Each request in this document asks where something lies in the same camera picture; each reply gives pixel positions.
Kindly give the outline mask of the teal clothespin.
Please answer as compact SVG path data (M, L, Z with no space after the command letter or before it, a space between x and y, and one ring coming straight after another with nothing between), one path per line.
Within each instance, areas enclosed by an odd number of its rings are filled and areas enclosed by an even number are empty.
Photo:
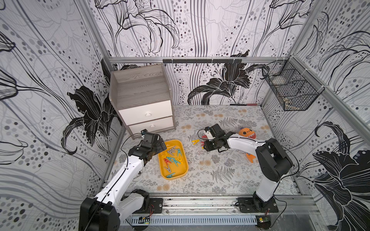
M176 166L179 166L180 164L182 164L182 162L179 160L179 159L176 159L176 158L173 158L173 157L167 157L167 159L174 163Z

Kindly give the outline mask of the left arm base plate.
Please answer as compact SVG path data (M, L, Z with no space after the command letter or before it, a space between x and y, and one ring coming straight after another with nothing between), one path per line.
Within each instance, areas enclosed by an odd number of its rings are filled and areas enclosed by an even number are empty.
M149 198L144 200L142 214L161 214L163 198Z

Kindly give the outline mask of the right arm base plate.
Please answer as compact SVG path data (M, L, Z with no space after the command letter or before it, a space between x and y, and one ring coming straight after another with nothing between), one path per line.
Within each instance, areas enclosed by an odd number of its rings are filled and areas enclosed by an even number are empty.
M239 197L237 198L236 207L239 208L241 213L278 213L279 209L275 198L264 202L259 198L252 197Z

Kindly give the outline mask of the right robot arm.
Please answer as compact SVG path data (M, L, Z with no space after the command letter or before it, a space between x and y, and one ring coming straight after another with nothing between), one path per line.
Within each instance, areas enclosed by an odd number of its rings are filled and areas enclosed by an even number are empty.
M258 189L253 193L253 200L261 205L272 200L281 179L287 176L293 167L291 158L274 138L259 141L235 132L225 132L218 124L206 127L204 134L207 139L203 148L208 152L217 150L221 153L236 149L257 157L263 177Z

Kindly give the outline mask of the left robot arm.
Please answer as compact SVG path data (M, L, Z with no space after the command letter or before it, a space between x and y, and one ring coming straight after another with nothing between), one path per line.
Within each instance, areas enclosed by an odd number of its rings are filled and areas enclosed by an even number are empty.
M153 156L167 150L163 138L147 130L142 140L131 148L126 161L111 181L94 197L87 197L80 207L79 231L117 231L123 220L135 212L152 212L149 193L135 189L126 198L126 190Z

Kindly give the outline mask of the yellow clothespin pile top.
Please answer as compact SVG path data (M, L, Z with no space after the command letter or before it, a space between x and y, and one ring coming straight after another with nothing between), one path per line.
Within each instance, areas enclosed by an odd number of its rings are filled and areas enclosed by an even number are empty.
M193 144L193 145L195 145L195 144L197 144L199 141L200 141L199 139L197 139L197 140L193 140L193 141L192 141L192 144Z

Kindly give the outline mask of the yellow plastic storage tray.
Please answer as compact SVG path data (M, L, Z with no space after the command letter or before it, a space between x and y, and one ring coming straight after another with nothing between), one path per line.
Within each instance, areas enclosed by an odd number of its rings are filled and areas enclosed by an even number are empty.
M179 140L166 141L167 149L158 154L161 175L166 180L184 177L189 169L184 147Z

